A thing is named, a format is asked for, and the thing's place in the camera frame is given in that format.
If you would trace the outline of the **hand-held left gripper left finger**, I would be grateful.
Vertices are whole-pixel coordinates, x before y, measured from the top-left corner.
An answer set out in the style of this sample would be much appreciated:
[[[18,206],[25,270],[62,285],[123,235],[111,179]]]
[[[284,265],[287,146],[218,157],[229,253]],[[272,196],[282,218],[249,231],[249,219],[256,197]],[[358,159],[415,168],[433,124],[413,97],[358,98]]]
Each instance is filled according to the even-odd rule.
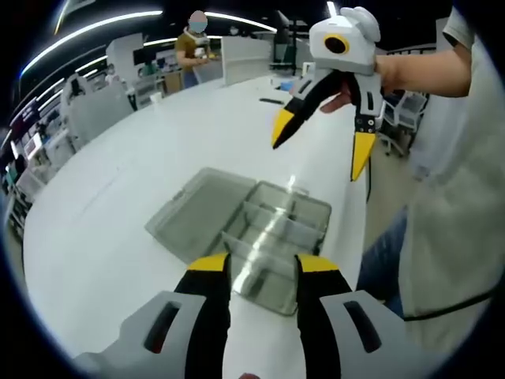
[[[221,378],[230,328],[230,255],[194,261],[173,291],[127,317],[117,378]]]

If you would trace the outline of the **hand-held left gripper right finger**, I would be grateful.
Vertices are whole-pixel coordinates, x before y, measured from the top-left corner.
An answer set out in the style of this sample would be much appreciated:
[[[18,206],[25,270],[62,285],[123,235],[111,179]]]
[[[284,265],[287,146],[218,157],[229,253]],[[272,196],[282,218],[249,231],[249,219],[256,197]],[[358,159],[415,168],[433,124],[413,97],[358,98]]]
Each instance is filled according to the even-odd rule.
[[[337,265],[296,256],[297,327],[308,378],[411,378],[413,348],[402,320]]]

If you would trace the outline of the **person's right hand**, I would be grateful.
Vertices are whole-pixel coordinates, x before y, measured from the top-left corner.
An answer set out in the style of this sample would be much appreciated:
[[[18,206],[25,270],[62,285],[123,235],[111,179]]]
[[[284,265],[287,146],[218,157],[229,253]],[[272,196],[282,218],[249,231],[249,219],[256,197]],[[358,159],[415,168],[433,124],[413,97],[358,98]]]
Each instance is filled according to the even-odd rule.
[[[328,100],[320,107],[321,112],[330,114],[345,105],[352,103],[351,92],[346,81],[343,81],[339,88],[333,91],[332,95],[332,99]]]

